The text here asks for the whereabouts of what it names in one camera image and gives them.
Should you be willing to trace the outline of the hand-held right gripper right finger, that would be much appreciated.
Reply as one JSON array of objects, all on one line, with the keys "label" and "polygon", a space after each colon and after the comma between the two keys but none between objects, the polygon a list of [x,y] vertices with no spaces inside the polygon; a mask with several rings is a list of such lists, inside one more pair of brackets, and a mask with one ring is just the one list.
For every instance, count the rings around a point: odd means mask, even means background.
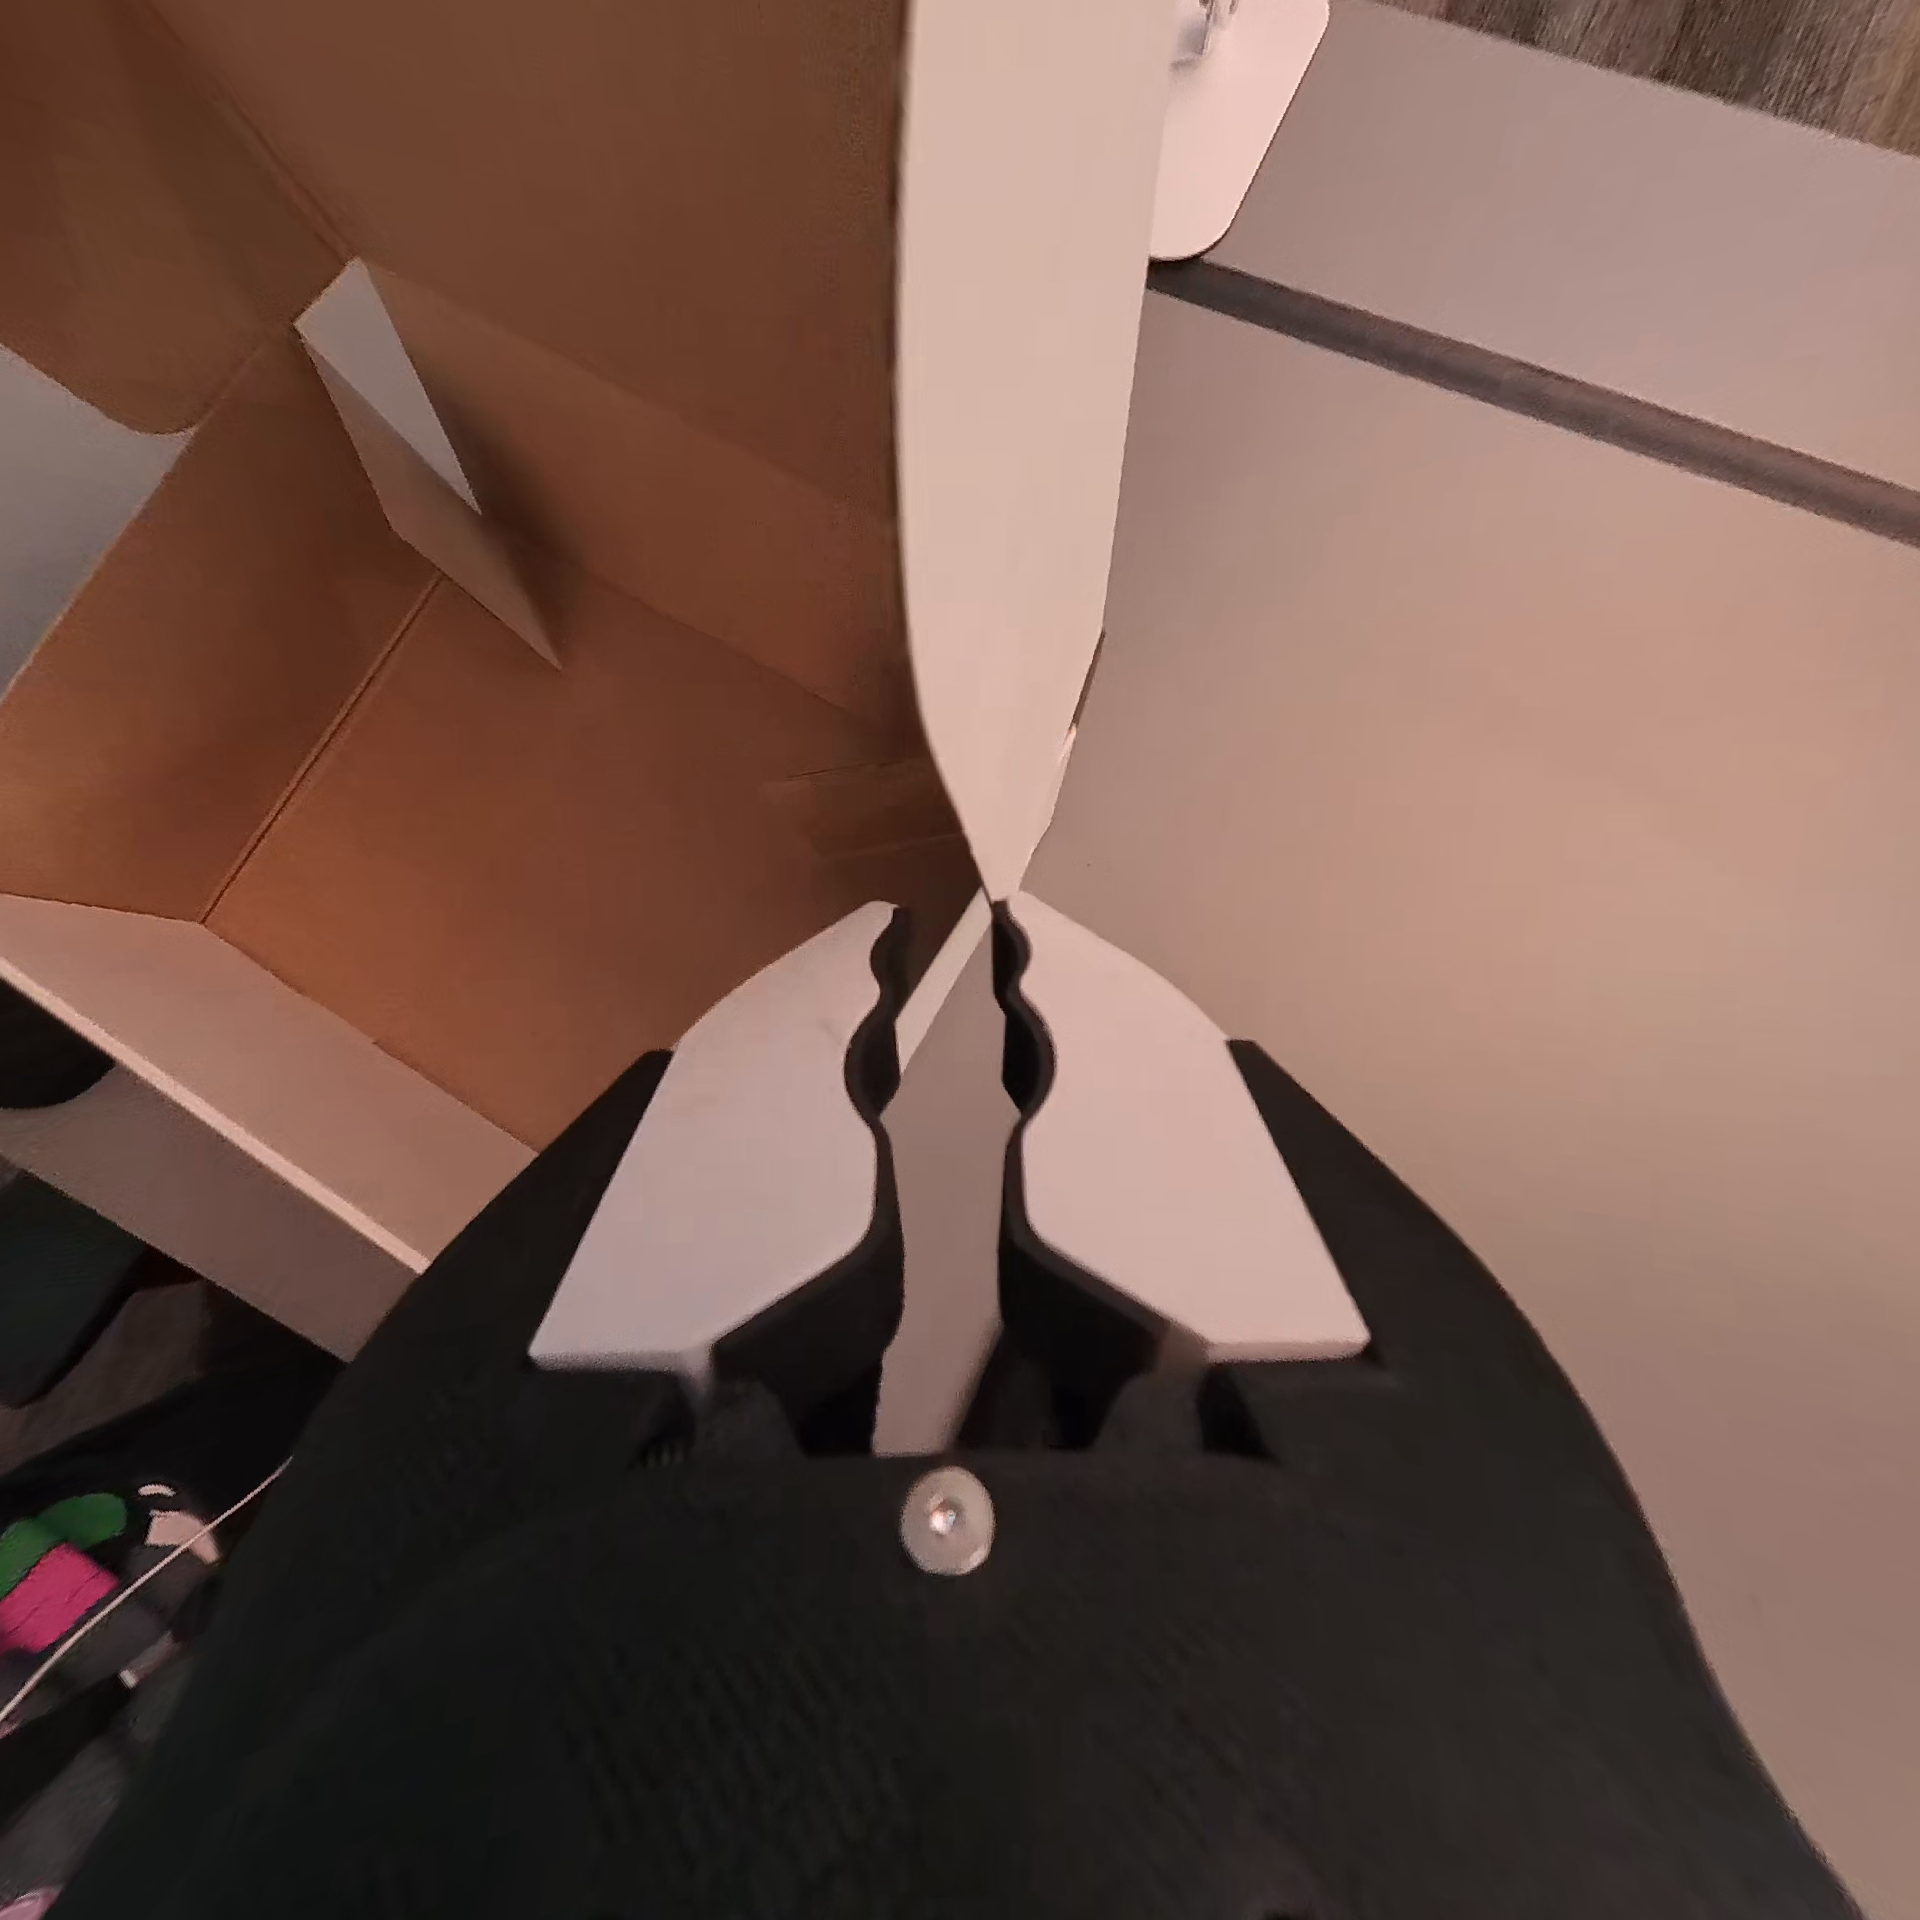
[{"label": "hand-held right gripper right finger", "polygon": [[1039,896],[995,897],[990,983],[1013,1101],[995,1324],[1050,1439],[1097,1445],[1146,1374],[1370,1350],[1232,1035],[1189,990]]}]

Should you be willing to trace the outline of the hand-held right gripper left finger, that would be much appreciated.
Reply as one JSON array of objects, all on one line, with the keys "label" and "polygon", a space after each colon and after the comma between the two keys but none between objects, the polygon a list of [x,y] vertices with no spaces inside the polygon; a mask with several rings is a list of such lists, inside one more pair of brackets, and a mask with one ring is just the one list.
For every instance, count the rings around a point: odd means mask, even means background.
[{"label": "hand-held right gripper left finger", "polygon": [[670,1050],[535,1330],[546,1374],[759,1387],[814,1455],[876,1445],[904,1311],[897,897],[759,969]]}]

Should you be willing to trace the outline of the brown cardboard mailer box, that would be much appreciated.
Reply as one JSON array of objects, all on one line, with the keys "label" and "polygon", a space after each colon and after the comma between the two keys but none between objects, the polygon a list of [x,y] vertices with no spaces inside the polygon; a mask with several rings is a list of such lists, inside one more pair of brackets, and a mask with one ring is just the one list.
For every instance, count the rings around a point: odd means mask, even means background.
[{"label": "brown cardboard mailer box", "polygon": [[5,5],[5,1153],[327,1350],[1101,648],[1162,5]]}]

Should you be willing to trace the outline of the black round object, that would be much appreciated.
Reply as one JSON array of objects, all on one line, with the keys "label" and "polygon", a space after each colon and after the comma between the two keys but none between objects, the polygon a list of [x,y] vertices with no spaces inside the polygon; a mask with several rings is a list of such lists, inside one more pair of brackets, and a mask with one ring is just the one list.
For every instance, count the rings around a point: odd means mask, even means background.
[{"label": "black round object", "polygon": [[0,1112],[50,1112],[99,1086],[115,1059],[50,1006],[0,983]]}]

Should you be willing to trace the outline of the green pink printed item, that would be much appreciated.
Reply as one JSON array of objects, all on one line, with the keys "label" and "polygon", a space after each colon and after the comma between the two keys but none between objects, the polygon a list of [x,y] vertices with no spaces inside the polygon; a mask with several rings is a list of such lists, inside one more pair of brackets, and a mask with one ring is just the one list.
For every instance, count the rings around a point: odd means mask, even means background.
[{"label": "green pink printed item", "polygon": [[127,1537],[133,1509],[111,1489],[50,1502],[46,1512],[0,1532],[0,1650],[30,1657],[62,1645],[123,1573],[99,1546]]}]

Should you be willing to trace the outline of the white sign stand base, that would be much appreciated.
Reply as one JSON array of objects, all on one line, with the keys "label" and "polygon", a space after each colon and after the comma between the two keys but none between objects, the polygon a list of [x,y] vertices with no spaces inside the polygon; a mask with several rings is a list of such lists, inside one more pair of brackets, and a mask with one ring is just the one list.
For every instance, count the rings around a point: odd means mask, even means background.
[{"label": "white sign stand base", "polygon": [[1332,0],[1174,0],[1155,264],[1189,264],[1232,227],[1327,26]]}]

